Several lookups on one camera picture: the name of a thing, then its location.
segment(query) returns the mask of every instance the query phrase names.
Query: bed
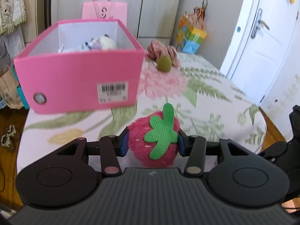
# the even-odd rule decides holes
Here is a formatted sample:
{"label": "bed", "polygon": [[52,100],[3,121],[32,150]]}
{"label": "bed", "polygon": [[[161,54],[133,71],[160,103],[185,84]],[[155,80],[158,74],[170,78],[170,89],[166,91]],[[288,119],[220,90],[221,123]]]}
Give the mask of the bed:
{"label": "bed", "polygon": [[[179,70],[158,72],[151,61],[144,61],[136,105],[89,112],[38,115],[29,111],[17,158],[17,171],[51,153],[75,138],[96,141],[109,134],[120,134],[135,119],[148,116],[169,102],[183,131],[209,141],[231,138],[254,153],[261,150],[266,123],[258,107],[244,92],[200,55],[178,53]],[[205,169],[215,165],[207,158]],[[119,159],[121,168],[140,167],[131,150]],[[186,158],[177,156],[175,167],[182,168]],[[100,170],[99,157],[89,165]]]}

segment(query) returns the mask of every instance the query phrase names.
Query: pink box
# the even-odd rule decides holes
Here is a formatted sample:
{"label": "pink box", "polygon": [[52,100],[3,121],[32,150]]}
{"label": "pink box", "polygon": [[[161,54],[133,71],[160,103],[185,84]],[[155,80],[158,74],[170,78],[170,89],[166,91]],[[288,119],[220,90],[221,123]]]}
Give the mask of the pink box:
{"label": "pink box", "polygon": [[[76,48],[104,34],[115,40],[117,50],[59,53],[62,46]],[[30,108],[51,114],[133,105],[144,57],[119,20],[79,19],[46,29],[14,64]]]}

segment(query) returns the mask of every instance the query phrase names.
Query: door handle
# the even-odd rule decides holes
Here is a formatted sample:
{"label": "door handle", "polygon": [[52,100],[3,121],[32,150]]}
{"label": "door handle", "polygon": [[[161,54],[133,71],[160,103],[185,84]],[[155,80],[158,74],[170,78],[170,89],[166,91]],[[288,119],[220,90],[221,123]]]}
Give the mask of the door handle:
{"label": "door handle", "polygon": [[251,38],[254,39],[256,37],[257,31],[260,30],[260,19],[262,18],[263,10],[261,8],[258,9],[255,19],[254,19],[254,27],[251,32]]}
{"label": "door handle", "polygon": [[266,28],[268,31],[270,30],[270,27],[267,25],[267,23],[266,23],[265,21],[263,21],[263,20],[260,19],[258,22],[259,22],[260,25],[265,26],[265,28]]}
{"label": "door handle", "polygon": [[260,26],[265,26],[267,30],[270,30],[270,27],[267,25],[265,21],[263,21],[262,18],[263,10],[261,8],[258,9],[255,19],[254,19],[254,27],[251,32],[251,38],[254,39],[256,37],[257,31],[260,30]]}

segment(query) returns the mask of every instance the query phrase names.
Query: white wall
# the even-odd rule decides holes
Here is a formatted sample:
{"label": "white wall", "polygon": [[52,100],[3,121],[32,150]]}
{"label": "white wall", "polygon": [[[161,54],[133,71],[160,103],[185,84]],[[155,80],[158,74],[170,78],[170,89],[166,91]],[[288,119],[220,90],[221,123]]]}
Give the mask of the white wall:
{"label": "white wall", "polygon": [[[239,18],[243,0],[208,0],[205,26],[208,32],[197,54],[201,54],[218,69],[221,67]],[[202,6],[202,0],[179,0],[171,44],[177,46],[176,32],[185,10]]]}
{"label": "white wall", "polygon": [[300,21],[297,20],[284,65],[260,107],[287,141],[293,138],[289,114],[300,105]]}

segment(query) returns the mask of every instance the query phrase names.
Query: strawberry plush toy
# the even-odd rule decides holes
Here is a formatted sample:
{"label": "strawberry plush toy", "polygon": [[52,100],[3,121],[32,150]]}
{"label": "strawberry plush toy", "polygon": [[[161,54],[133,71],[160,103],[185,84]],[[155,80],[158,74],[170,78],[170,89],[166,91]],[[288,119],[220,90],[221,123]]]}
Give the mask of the strawberry plush toy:
{"label": "strawberry plush toy", "polygon": [[179,128],[173,106],[166,103],[162,112],[139,118],[128,126],[128,146],[144,167],[172,166],[178,152]]}

